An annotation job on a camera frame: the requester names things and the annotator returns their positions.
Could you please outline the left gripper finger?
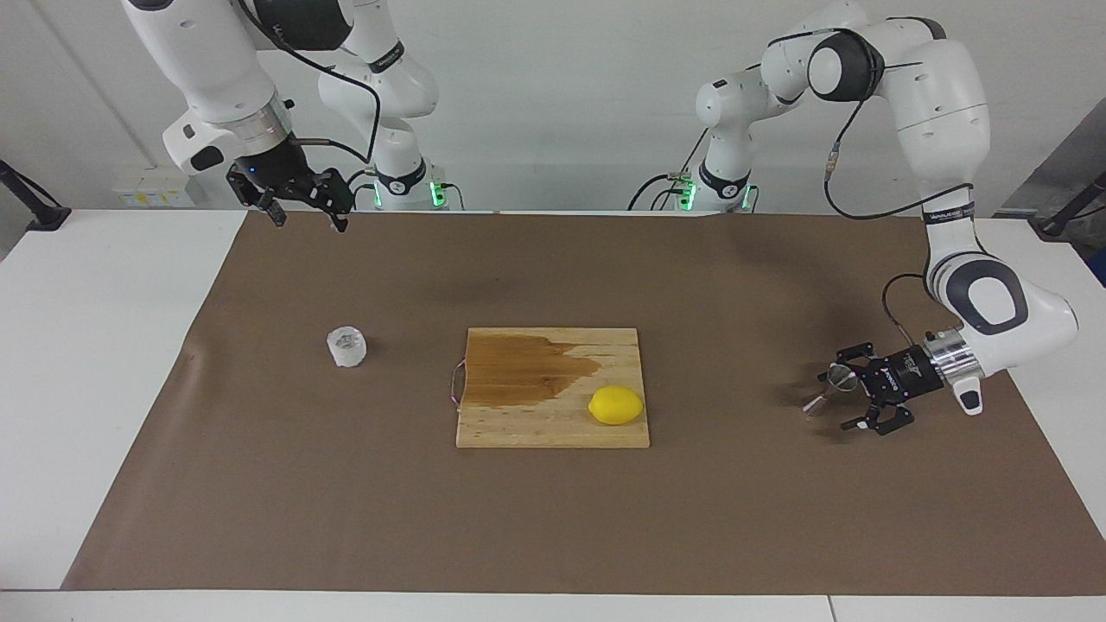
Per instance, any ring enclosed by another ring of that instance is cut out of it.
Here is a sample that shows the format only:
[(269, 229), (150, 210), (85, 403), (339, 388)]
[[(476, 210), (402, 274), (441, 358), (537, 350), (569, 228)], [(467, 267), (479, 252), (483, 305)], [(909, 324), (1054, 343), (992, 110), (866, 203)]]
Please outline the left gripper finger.
[[(909, 390), (905, 390), (905, 392), (876, 393), (864, 390), (864, 392), (870, 400), (868, 410), (860, 417), (842, 422), (839, 425), (841, 431), (867, 429), (875, 432), (877, 435), (888, 435), (915, 422), (912, 411), (906, 406), (906, 403), (912, 400), (912, 393)], [(893, 410), (895, 410), (893, 416), (887, 419), (880, 419), (881, 410), (888, 406), (893, 406)]]
[(818, 381), (846, 381), (846, 379), (858, 379), (854, 362), (857, 359), (872, 359), (874, 356), (873, 343), (860, 343), (856, 346), (841, 349), (835, 354), (834, 361), (830, 362), (830, 367), (818, 374)]

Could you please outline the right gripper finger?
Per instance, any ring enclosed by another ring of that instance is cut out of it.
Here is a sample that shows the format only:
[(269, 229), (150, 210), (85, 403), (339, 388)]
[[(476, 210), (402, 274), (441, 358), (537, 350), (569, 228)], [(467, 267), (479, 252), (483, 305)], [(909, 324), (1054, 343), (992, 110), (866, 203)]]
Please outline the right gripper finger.
[(240, 168), (229, 168), (226, 172), (226, 182), (234, 191), (237, 200), (246, 208), (264, 212), (276, 227), (285, 225), (286, 212), (276, 200), (276, 193), (273, 188), (257, 188)]
[(303, 203), (320, 212), (325, 212), (337, 232), (346, 232), (347, 216), (354, 208), (354, 194), (337, 169), (314, 172), (307, 169), (302, 175)]

